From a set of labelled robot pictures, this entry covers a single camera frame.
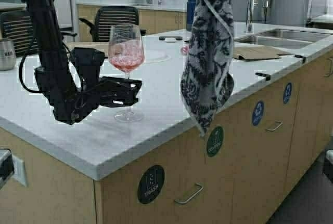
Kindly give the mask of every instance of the glass base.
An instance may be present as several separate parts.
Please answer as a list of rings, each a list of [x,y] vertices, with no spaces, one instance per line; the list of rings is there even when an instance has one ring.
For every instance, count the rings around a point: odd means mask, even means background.
[[[121,123],[135,123],[141,121],[144,115],[140,111],[130,109],[117,112],[114,118]]]

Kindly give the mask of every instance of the black and white towel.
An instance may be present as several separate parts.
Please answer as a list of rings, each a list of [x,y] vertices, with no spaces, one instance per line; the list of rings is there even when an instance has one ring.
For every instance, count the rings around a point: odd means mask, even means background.
[[[233,48],[231,0],[197,0],[181,93],[202,136],[234,89],[228,73]]]

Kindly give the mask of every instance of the green sticker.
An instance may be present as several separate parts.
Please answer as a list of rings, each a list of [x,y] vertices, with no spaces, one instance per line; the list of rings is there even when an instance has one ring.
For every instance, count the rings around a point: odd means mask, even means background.
[[[214,157],[220,151],[224,139],[224,130],[222,127],[217,127],[213,130],[207,142],[207,154],[209,157]]]

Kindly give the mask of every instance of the wine glass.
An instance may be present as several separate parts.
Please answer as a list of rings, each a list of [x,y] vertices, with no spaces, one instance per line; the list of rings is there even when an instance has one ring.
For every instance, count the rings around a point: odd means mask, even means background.
[[[130,72],[138,68],[145,60],[140,28],[137,25],[114,25],[110,30],[109,62],[125,73],[130,79]],[[142,120],[143,114],[128,107],[118,112],[114,118],[122,123]]]

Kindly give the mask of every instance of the black robotic arm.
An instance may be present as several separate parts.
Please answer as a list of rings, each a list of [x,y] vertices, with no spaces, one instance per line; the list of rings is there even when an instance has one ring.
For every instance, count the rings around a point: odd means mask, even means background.
[[[69,70],[53,0],[22,0],[27,4],[36,37],[41,66],[35,69],[40,92],[54,107],[56,120],[74,124],[99,106],[124,107],[138,102],[141,81],[99,78],[105,54],[95,49],[75,48],[70,57],[80,79],[77,88]]]

